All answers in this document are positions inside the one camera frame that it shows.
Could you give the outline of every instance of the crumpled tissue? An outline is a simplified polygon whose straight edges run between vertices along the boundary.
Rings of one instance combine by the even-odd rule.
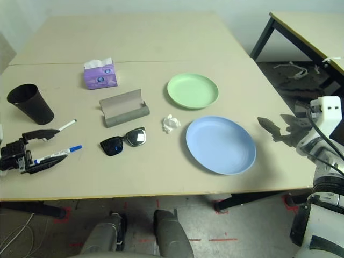
[[[174,129],[177,129],[178,127],[180,127],[181,122],[177,118],[172,117],[172,115],[169,114],[167,117],[163,119],[162,125],[163,125],[163,130],[165,132],[171,133]]]

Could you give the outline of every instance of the wall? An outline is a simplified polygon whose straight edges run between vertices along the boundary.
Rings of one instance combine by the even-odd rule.
[[[0,32],[20,51],[46,19],[44,0],[0,0]]]
[[[218,13],[247,52],[270,10],[343,12],[343,0],[0,0],[0,32],[15,51],[49,16],[91,13],[209,11]],[[274,32],[260,60],[303,60],[296,47]]]

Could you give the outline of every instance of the blue plate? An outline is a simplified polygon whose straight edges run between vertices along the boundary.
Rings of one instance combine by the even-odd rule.
[[[187,130],[187,145],[207,169],[235,175],[249,169],[256,159],[252,137],[237,123],[224,117],[202,117]]]

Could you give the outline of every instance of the black sunglasses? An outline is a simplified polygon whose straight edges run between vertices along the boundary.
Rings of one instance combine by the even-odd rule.
[[[144,127],[136,128],[127,132],[124,137],[115,136],[100,143],[107,156],[114,156],[123,150],[123,140],[133,147],[140,146],[146,142],[146,130]]]

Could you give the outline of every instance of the metal table frame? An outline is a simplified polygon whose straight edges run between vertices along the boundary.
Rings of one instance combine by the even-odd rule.
[[[273,17],[271,17],[265,26],[261,36],[259,37],[256,45],[252,49],[250,53],[250,57],[256,61],[258,56],[263,50],[263,47],[268,42],[271,34],[274,30],[279,31],[280,34],[285,36],[290,42],[292,42],[297,48],[299,48],[305,55],[307,55],[317,66],[321,67],[328,75],[329,79],[327,79],[324,83],[321,84],[321,88],[325,88],[330,85],[332,82],[336,81],[339,85],[344,85],[344,74],[339,72],[336,68],[334,68],[330,63],[323,63],[325,57],[318,54],[313,48],[307,45],[302,39],[298,38],[295,34],[290,32],[287,28],[283,26],[283,24],[279,23]],[[334,95],[341,95],[343,93],[343,89],[340,88]]]

